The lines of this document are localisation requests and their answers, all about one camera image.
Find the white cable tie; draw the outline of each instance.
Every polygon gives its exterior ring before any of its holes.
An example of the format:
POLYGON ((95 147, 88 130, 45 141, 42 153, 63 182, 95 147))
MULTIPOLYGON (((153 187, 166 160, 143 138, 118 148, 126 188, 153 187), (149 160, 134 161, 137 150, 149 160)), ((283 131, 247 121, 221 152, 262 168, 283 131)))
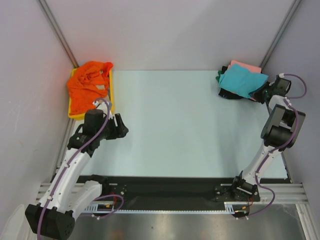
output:
POLYGON ((97 107, 99 105, 99 101, 94 100, 92 104, 97 107))

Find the cable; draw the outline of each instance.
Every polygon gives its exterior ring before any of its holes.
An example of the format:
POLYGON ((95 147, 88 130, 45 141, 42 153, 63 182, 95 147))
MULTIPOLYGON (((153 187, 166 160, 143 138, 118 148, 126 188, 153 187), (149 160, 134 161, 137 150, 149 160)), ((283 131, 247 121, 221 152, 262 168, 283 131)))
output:
POLYGON ((76 128, 75 133, 78 133, 82 127, 83 127, 83 124, 80 124, 80 125, 76 128))
POLYGON ((37 235, 37 240, 41 240, 41 225, 42 225, 42 222, 43 222, 43 219, 44 219, 44 215, 45 215, 45 211, 50 203, 50 201, 52 200, 52 197, 53 195, 55 194, 55 191, 63 177, 63 175, 65 174, 68 166, 70 165, 70 163, 75 159, 75 157, 78 155, 78 153, 80 153, 84 148, 86 148, 90 143, 92 143, 99 135, 100 133, 103 131, 103 129, 106 127, 107 125, 107 122, 109 120, 109 115, 110 115, 110 107, 109 107, 109 104, 108 102, 102 98, 102 97, 98 97, 96 98, 94 101, 103 101, 106 105, 106 108, 107 108, 107 115, 106 115, 106 118, 101 126, 101 128, 99 129, 99 131, 89 140, 87 141, 83 146, 81 146, 73 155, 72 157, 70 157, 69 161, 66 163, 67 166, 65 166, 61 172, 61 174, 59 175, 58 179, 56 180, 53 188, 52 188, 52 191, 48 197, 48 199, 46 200, 44 206, 43 206, 43 209, 41 211, 41 214, 40 214, 40 218, 39 218, 39 222, 38 222, 38 227, 37 227, 37 230, 36 230, 36 235, 37 235))
POLYGON ((248 207, 251 207, 254 204, 254 200, 252 199, 252 197, 248 198, 248 207))
MULTIPOLYGON (((113 215, 115 212, 117 212, 119 209, 121 209, 122 206, 123 206, 124 203, 125 203, 125 200, 124 200, 123 196, 118 195, 118 194, 110 194, 110 195, 99 196, 99 197, 97 197, 94 201, 98 201, 98 200, 106 199, 106 198, 110 198, 110 197, 120 198, 120 199, 121 199, 121 204, 120 204, 120 206, 119 206, 118 208, 116 208, 115 210, 107 213, 106 215, 96 217, 97 220, 99 220, 99 219, 105 219, 105 218, 107 218, 107 217, 110 217, 110 216, 113 215)), ((88 214, 81 214, 80 217, 93 217, 93 218, 94 218, 95 215, 88 213, 88 214)))
POLYGON ((307 94, 307 91, 308 91, 307 84, 300 76, 295 75, 295 74, 291 74, 291 73, 281 73, 281 76, 293 76, 293 77, 296 77, 297 79, 299 79, 302 82, 302 84, 304 86, 304 93, 301 96, 290 96, 290 97, 288 97, 288 99, 301 99, 307 94))
POLYGON ((272 149, 271 151, 269 151, 269 152, 266 154, 266 156, 264 157, 264 159, 262 160, 262 162, 260 163, 260 165, 258 166, 258 168, 256 169, 256 172, 255 172, 255 182, 256 182, 256 184, 258 185, 258 187, 270 191, 270 192, 272 193, 272 199, 271 199, 271 201, 268 203, 267 206, 265 206, 264 208, 262 208, 262 209, 260 209, 260 210, 258 210, 258 211, 256 211, 256 212, 254 212, 254 213, 249 214, 249 216, 256 215, 256 214, 261 213, 262 211, 268 209, 268 208, 273 204, 273 202, 274 202, 275 199, 276 199, 276 193, 275 193, 271 188, 266 187, 266 186, 262 186, 262 185, 259 183, 258 174, 259 174, 259 171, 261 170, 262 166, 265 164, 265 162, 266 162, 267 159, 269 158, 269 156, 270 156, 273 152, 275 152, 275 151, 277 151, 277 150, 279 150, 279 149, 285 148, 287 145, 289 145, 289 144, 291 143, 291 141, 294 139, 295 135, 297 134, 298 127, 299 127, 299 115, 298 115, 298 111, 297 111, 294 107, 291 106, 291 103, 289 103, 289 102, 287 101, 287 99, 288 99, 287 97, 284 98, 285 104, 288 106, 289 109, 293 110, 293 111, 294 111, 294 114, 295 114, 296 122, 295 122, 294 130, 293 130, 291 136, 289 137, 289 139, 288 139, 284 144, 282 144, 281 146, 278 146, 278 147, 272 149))

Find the light blue table surface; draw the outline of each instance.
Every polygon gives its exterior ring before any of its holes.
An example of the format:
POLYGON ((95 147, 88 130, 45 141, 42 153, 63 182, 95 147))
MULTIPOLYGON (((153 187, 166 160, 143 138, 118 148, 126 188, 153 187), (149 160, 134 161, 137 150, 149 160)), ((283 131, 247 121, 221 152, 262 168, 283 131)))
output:
MULTIPOLYGON (((129 133, 102 141, 82 175, 238 175, 262 143, 268 112, 260 103, 218 96, 216 75, 217 71, 114 71, 115 112, 129 133)), ((264 177, 287 177, 281 156, 264 177)))

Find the teal cloth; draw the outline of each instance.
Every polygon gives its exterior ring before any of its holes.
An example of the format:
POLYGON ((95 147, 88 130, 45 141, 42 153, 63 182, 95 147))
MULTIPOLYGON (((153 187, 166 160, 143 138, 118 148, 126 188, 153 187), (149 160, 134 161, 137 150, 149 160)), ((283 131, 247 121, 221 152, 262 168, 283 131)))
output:
POLYGON ((250 72, 245 67, 233 64, 220 76, 219 87, 249 99, 250 93, 260 88, 267 79, 265 74, 250 72))

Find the orange cloth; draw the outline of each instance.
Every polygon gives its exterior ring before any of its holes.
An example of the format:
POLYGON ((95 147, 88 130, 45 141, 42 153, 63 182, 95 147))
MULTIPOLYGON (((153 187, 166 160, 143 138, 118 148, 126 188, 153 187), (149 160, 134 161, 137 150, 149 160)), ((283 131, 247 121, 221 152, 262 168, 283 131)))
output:
POLYGON ((111 62, 89 61, 77 68, 66 84, 71 98, 70 115, 83 114, 94 109, 94 100, 107 96, 109 71, 113 66, 111 62), (97 85, 104 85, 104 89, 98 89, 97 85))

